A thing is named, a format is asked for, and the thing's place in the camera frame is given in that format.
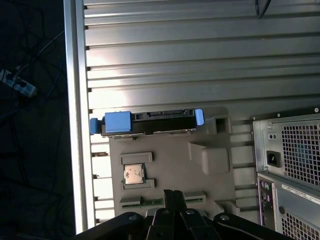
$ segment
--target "power supply fan grille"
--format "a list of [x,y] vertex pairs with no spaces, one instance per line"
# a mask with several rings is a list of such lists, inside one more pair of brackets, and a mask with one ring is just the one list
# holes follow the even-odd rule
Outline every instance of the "power supply fan grille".
[[320,130],[316,125],[282,127],[284,168],[289,177],[320,186]]

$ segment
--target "metal frame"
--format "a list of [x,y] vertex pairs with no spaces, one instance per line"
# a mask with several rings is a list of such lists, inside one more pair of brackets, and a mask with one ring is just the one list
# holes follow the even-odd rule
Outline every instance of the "metal frame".
[[[114,210],[111,169],[93,179],[100,154],[110,161],[109,140],[89,134],[89,117],[223,106],[237,121],[316,104],[319,12],[315,0],[277,0],[258,21],[251,0],[64,0],[76,232]],[[250,140],[251,131],[231,136],[235,146]],[[238,167],[237,183],[254,185],[254,168]]]
[[[312,198],[316,198],[320,201],[319,191],[266,172],[259,172],[258,178],[262,178],[264,180],[273,182],[272,190],[274,188],[274,219],[276,220],[275,229],[278,233],[283,234],[282,218],[284,214],[280,213],[280,206],[284,208],[285,214],[289,213],[295,218],[303,220],[306,224],[313,227],[317,231],[320,230],[320,207],[318,205],[319,203],[316,204],[306,198],[300,197],[297,194],[294,194],[286,190],[284,186],[288,186],[292,189],[298,190],[299,192],[311,196]],[[260,215],[262,214],[261,202],[261,199],[259,199]]]
[[65,0],[64,16],[75,227],[81,233],[96,225],[83,1]]
[[[254,133],[254,146],[255,146],[255,159],[256,159],[256,169],[257,172],[267,171],[269,173],[281,176],[283,178],[287,178],[291,181],[298,182],[302,185],[306,185],[310,188],[314,188],[320,191],[320,186],[316,186],[315,184],[311,184],[302,180],[295,179],[293,177],[287,176],[285,172],[285,166],[282,162],[281,167],[274,167],[267,163],[267,151],[276,151],[281,154],[281,159],[284,159],[284,150],[282,145],[281,138],[281,126],[282,125],[304,125],[306,123],[318,125],[320,123],[320,114],[318,108],[307,108],[312,109],[312,112],[308,111],[308,113],[312,113],[310,115],[299,115],[299,110],[297,111],[296,116],[289,117],[281,117],[284,115],[282,112],[266,114],[263,117],[257,117],[259,119],[264,119],[270,116],[279,116],[278,118],[266,119],[266,120],[254,120],[253,121],[253,133]],[[267,138],[267,133],[275,133],[278,134],[277,142],[270,141]]]

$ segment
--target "metal panel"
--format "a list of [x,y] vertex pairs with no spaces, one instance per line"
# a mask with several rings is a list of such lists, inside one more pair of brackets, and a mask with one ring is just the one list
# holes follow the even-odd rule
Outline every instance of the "metal panel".
[[[77,233],[96,224],[97,202],[113,198],[109,178],[93,180],[92,154],[104,158],[110,147],[90,136],[89,117],[224,107],[246,120],[320,100],[316,0],[271,1],[262,20],[252,0],[64,0],[64,8]],[[232,147],[252,145],[243,136],[232,135]],[[237,187],[255,184],[251,169],[235,169]]]
[[[319,117],[312,114],[253,122],[257,170],[320,190]],[[267,151],[280,154],[280,166],[268,164]]]
[[270,173],[259,173],[258,177],[274,184],[276,231],[294,239],[317,239],[320,192]]

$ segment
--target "black surface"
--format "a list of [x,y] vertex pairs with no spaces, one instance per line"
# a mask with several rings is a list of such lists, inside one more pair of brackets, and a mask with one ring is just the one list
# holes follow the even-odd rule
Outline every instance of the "black surface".
[[281,154],[276,151],[266,151],[266,160],[268,165],[281,168]]
[[146,121],[135,121],[131,123],[130,132],[110,132],[106,133],[106,125],[102,125],[102,136],[127,136],[133,134],[152,135],[154,132],[178,131],[186,129],[195,129],[197,127],[197,120],[195,116],[179,117]]

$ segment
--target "dark background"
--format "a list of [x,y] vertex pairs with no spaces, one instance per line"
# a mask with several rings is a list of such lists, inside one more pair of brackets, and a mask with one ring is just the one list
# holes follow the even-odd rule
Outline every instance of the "dark background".
[[75,234],[64,35],[30,62],[63,30],[63,0],[0,0],[0,71],[38,88],[0,82],[0,240]]

